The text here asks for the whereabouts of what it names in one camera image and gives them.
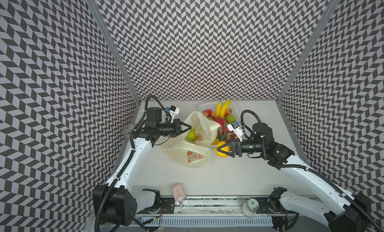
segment black and white pattern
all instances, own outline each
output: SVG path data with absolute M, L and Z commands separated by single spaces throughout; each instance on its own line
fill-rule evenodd
M 79 231 L 135 103 L 83 0 L 0 0 L 0 231 Z
M 273 99 L 330 0 L 96 0 L 141 99 Z
M 311 165 L 384 225 L 383 0 L 342 0 L 283 107 Z

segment wire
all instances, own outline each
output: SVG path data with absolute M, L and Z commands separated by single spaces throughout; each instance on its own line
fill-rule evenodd
M 293 219 L 291 219 L 291 220 L 288 220 L 287 222 L 292 222 L 292 221 L 294 221 L 294 220 L 295 220 L 295 217 L 294 217 Z
M 264 134 L 264 131 L 263 131 L 263 126 L 262 126 L 262 121 L 260 120 L 260 118 L 257 116 L 257 114 L 255 114 L 255 112 L 251 111 L 251 110 L 244 110 L 242 113 L 241 113 L 241 119 L 243 119 L 243 116 L 245 113 L 250 113 L 252 114 L 256 119 L 257 119 L 257 122 L 260 124 L 260 135 L 262 137 L 262 157 L 263 158 L 268 158 L 267 154 L 266 154 L 266 151 L 265 151 L 265 134 Z M 300 165 L 300 164 L 282 164 L 282 165 L 277 165 L 275 163 L 272 163 L 271 161 L 269 160 L 266 160 L 267 163 L 272 166 L 272 167 L 275 167 L 275 168 L 301 168 L 301 169 L 304 169 L 306 171 L 310 171 L 312 173 L 314 173 L 315 175 L 319 176 L 320 178 L 322 178 L 324 181 L 326 181 L 330 186 L 332 186 L 340 195 L 343 195 L 344 192 L 334 183 L 332 182 L 331 180 L 329 180 L 327 177 L 325 177 L 323 174 L 319 173 L 318 171 L 312 169 L 312 168 L 308 168 L 306 166 L 303 166 L 303 165 Z M 367 220 L 373 225 L 373 227 L 378 231 L 378 232 L 384 232 L 384 230 L 382 228 L 380 228 L 375 219 L 369 215 L 367 213 L 367 211 L 365 211 L 360 205 L 358 205 L 358 203 L 356 203 L 351 197 L 349 197 L 348 195 L 344 195 L 344 197 L 362 214 L 364 215 Z
M 256 157 L 249 157 L 249 153 L 247 154 L 248 158 L 262 158 L 261 156 L 256 156 Z
M 168 139 L 169 139 L 169 135 L 168 135 Z M 167 141 L 168 141 L 168 139 L 167 139 L 167 140 L 165 140 L 163 143 L 167 142 Z M 155 144 L 155 145 L 162 145 L 163 143 L 160 143 L 160 144 Z
M 115 184 L 117 183 L 117 181 L 119 181 L 122 173 L 124 172 L 124 170 L 127 168 L 128 164 L 130 163 L 130 161 L 132 160 L 132 157 L 135 153 L 135 143 L 133 141 L 133 133 L 139 128 L 139 127 L 142 127 L 142 125 L 144 124 L 145 122 L 145 116 L 147 114 L 147 108 L 148 108 L 148 102 L 149 102 L 149 98 L 154 98 L 157 103 L 161 106 L 161 108 L 166 111 L 166 119 L 167 121 L 171 121 L 171 118 L 172 116 L 170 115 L 170 113 L 164 108 L 164 106 L 161 104 L 161 102 L 154 96 L 154 95 L 148 95 L 147 96 L 147 99 L 146 99 L 146 102 L 145 102 L 145 109 L 144 109 L 144 113 L 141 117 L 141 119 L 139 120 L 139 122 L 135 125 L 135 127 L 132 129 L 131 133 L 129 134 L 129 141 L 131 142 L 131 154 L 129 155 L 127 161 L 125 162 L 125 164 L 123 165 L 123 167 L 121 168 L 121 170 L 118 172 L 117 176 L 116 176 L 116 179 L 113 180 L 113 182 L 109 185 L 107 191 L 105 192 L 105 194 L 103 195 L 102 199 L 101 199 L 101 202 L 100 202 L 100 205 L 99 205 L 99 208 L 97 210 L 97 213 L 96 213 L 96 219 L 95 219 L 95 225 L 94 225 L 94 230 L 95 232 L 100 232 L 100 221 L 101 221 L 101 214 L 102 214 L 102 211 L 104 210 L 104 206 L 106 204 L 106 201 L 108 200 L 108 198 L 110 197 L 111 193 L 112 193 L 112 190 L 114 189 L 114 186 Z M 141 225 L 140 227 L 142 227 L 143 229 L 145 230 L 149 230 L 151 231 L 151 229 L 147 229 L 145 226 L 143 226 L 140 222 L 138 222 L 135 218 L 133 219 L 138 225 Z M 115 227 L 113 227 L 113 229 L 110 231 L 110 232 L 115 232 L 118 227 L 120 225 L 117 224 L 115 225 Z
M 143 230 L 153 232 L 156 231 L 159 227 L 146 227 L 142 223 L 140 223 L 136 218 L 133 218 L 133 221 L 136 222 Z
M 287 231 L 287 230 L 290 230 L 297 222 L 298 218 L 299 218 L 299 213 L 296 213 L 295 217 L 292 219 L 292 220 L 288 220 L 288 211 L 286 211 L 286 216 L 284 217 L 285 219 L 284 220 L 275 220 L 274 223 L 278 224 L 279 226 L 281 226 L 281 229 L 282 231 Z M 273 226 L 272 227 L 274 230 L 276 231 L 281 231 L 280 230 L 280 227 L 277 227 L 276 226 Z
M 159 227 L 161 224 L 161 215 L 163 214 L 163 210 L 164 210 L 164 204 L 163 204 L 163 208 L 161 209 L 160 216 L 159 216 Z

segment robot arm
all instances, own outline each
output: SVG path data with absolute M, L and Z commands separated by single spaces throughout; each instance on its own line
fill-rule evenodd
M 367 196 L 362 193 L 355 196 L 352 192 L 337 186 L 313 170 L 292 150 L 276 143 L 272 129 L 262 123 L 260 119 L 258 121 L 253 125 L 250 139 L 232 140 L 217 150 L 231 157 L 235 157 L 235 155 L 241 157 L 243 153 L 260 152 L 259 158 L 265 159 L 269 165 L 294 177 L 321 200 L 316 201 L 298 196 L 285 188 L 278 187 L 269 196 L 272 211 L 295 211 L 324 224 L 332 232 L 363 232 L 367 228 L 368 221 L 373 222 L 372 224 L 375 226 L 374 220 L 369 215 L 372 202 Z M 245 133 L 240 126 L 244 126 L 244 124 L 233 122 L 228 128 L 240 138 Z M 228 145 L 230 151 L 223 151 L 222 149 Z
M 100 231 L 100 221 L 116 224 L 117 229 L 119 225 L 130 225 L 135 214 L 143 209 L 156 213 L 160 208 L 159 191 L 143 189 L 141 194 L 132 196 L 135 173 L 160 136 L 176 137 L 192 127 L 174 118 L 178 108 L 165 109 L 159 101 L 161 108 L 147 108 L 147 103 L 143 117 L 131 132 L 130 146 L 127 146 L 122 162 L 105 185 L 98 185 L 92 191 L 95 232 Z M 161 123 L 163 111 L 166 112 L 166 122 Z

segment ventilation grille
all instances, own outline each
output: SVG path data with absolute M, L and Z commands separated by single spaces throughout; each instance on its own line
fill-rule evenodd
M 152 217 L 143 217 L 143 221 L 149 220 Z M 160 220 L 154 220 L 146 226 L 159 226 L 161 225 L 167 227 L 180 227 L 180 226 L 188 226 L 188 227 L 254 227 L 254 226 L 273 226 L 272 217 L 271 216 L 258 216 L 252 218 L 239 217 L 234 218 L 234 216 L 193 216 L 188 218 L 173 218 L 173 217 L 165 217 Z

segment white plastic basket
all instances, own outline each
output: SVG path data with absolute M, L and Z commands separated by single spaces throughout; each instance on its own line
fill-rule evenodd
M 201 113 L 204 112 L 204 110 L 208 110 L 208 109 L 210 109 L 212 111 L 216 111 L 216 106 L 217 106 L 218 102 L 219 101 L 212 101 L 212 102 L 200 104 L 199 105 L 199 111 Z M 222 100 L 221 101 L 222 105 L 224 105 L 225 102 L 226 102 L 226 100 Z M 240 113 L 237 110 L 237 107 L 236 107 L 236 105 L 235 105 L 235 103 L 233 101 L 231 102 L 231 104 L 229 105 L 228 108 L 232 109 L 232 115 L 235 116 L 235 119 L 236 119 L 237 122 L 240 122 Z M 244 116 L 244 123 L 247 124 L 246 116 Z

